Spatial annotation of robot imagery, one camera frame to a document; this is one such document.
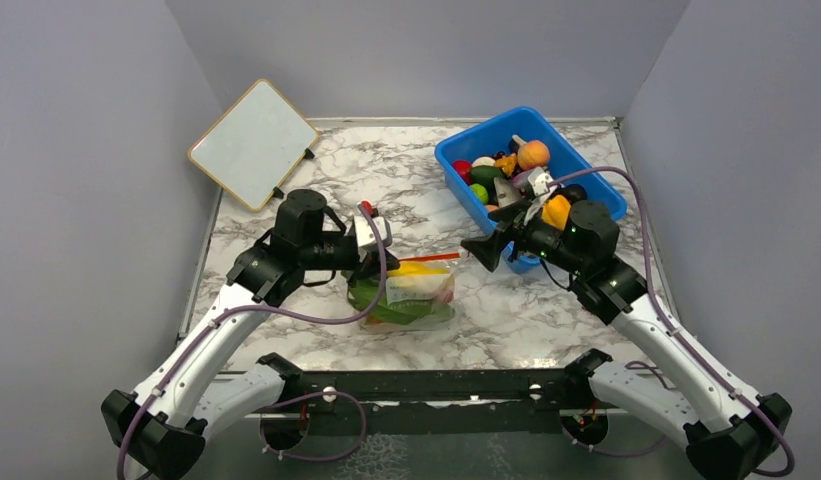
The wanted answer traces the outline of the clear zip top bag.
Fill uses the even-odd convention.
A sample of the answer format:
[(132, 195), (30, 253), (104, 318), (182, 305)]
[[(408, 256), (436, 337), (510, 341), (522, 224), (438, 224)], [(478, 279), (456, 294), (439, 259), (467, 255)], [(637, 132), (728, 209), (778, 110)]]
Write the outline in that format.
[(432, 330), (457, 316), (453, 264), (458, 256), (403, 259), (387, 273), (385, 291), (376, 307), (360, 320), (373, 333)]

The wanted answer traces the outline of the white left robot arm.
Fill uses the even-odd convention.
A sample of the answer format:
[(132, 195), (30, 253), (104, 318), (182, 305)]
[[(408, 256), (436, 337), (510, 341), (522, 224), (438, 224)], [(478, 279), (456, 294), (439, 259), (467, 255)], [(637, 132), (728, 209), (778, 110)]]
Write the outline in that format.
[[(398, 267), (389, 253), (389, 221), (361, 202), (350, 227), (310, 189), (289, 192), (275, 224), (234, 260), (210, 309), (170, 356), (130, 391), (113, 390), (101, 411), (119, 452), (116, 476), (133, 461), (142, 478), (180, 479), (197, 463), (207, 441), (262, 405), (276, 410), (299, 401), (300, 384), (271, 366), (257, 365), (216, 391), (212, 381), (244, 340), (270, 316), (312, 324), (343, 325), (368, 315), (385, 293), (387, 273)], [(309, 272), (346, 272), (355, 282), (375, 276), (376, 293), (360, 312), (321, 318), (283, 308), (306, 286)]]

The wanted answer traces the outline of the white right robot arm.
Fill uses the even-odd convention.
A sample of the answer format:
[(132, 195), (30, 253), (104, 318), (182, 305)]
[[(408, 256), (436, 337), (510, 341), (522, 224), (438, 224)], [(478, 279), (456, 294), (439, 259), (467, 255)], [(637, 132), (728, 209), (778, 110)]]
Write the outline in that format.
[(578, 302), (632, 341), (676, 388), (665, 390), (591, 350), (567, 366), (565, 398), (578, 407), (599, 400), (624, 409), (683, 448), (706, 479), (759, 473), (784, 438), (792, 414), (786, 400), (739, 380), (665, 313), (647, 279), (617, 256), (619, 227), (603, 204), (575, 203), (562, 228), (527, 213), (525, 201), (491, 212), (496, 227), (462, 240), (462, 248), (489, 271), (507, 246), (514, 257), (527, 253), (566, 271)]

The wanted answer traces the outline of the yellow fake squash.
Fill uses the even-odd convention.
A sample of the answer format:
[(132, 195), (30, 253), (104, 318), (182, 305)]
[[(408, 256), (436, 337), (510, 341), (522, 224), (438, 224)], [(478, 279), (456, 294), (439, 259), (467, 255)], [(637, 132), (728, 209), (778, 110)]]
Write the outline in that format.
[(417, 262), (404, 261), (396, 269), (389, 270), (387, 276), (389, 278), (396, 277), (418, 277), (429, 275), (450, 275), (451, 271), (446, 264), (441, 262)]

